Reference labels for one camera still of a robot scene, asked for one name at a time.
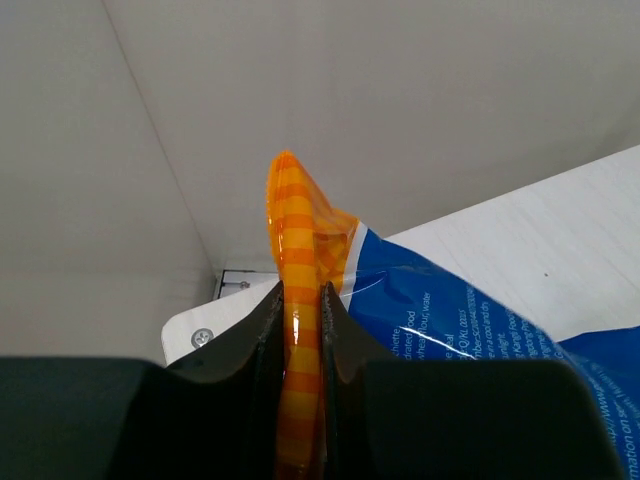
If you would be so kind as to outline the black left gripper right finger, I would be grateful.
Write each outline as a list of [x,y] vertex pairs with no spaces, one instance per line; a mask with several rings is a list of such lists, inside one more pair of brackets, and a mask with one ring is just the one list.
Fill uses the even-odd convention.
[[323,289],[329,479],[620,479],[585,383],[548,360],[395,357]]

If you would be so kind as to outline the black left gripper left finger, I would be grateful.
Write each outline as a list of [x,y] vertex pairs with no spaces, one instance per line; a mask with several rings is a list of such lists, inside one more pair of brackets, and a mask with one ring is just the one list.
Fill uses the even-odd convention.
[[283,382],[283,288],[162,367],[5,357],[5,479],[269,479]]

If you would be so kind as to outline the blue and orange pasta bag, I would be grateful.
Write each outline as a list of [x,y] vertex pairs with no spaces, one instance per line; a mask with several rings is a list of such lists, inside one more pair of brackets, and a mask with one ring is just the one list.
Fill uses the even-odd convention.
[[321,291],[404,360],[564,360],[588,382],[626,476],[639,475],[639,331],[563,341],[418,253],[380,238],[330,205],[291,152],[266,189],[272,255],[284,285],[285,374],[277,460],[302,474],[317,452],[323,410]]

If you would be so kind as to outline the white two-tier shelf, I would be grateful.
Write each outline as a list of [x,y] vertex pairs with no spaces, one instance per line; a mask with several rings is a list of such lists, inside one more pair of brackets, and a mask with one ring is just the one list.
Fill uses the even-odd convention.
[[[639,151],[631,148],[391,240],[563,341],[639,331]],[[243,320],[278,279],[171,318],[169,365]]]

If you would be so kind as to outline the aluminium rail on table edge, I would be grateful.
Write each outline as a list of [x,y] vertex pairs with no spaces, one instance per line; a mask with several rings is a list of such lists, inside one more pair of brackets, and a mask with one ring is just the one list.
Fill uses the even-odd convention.
[[222,271],[214,298],[224,298],[250,287],[277,279],[278,274],[275,272],[225,269]]

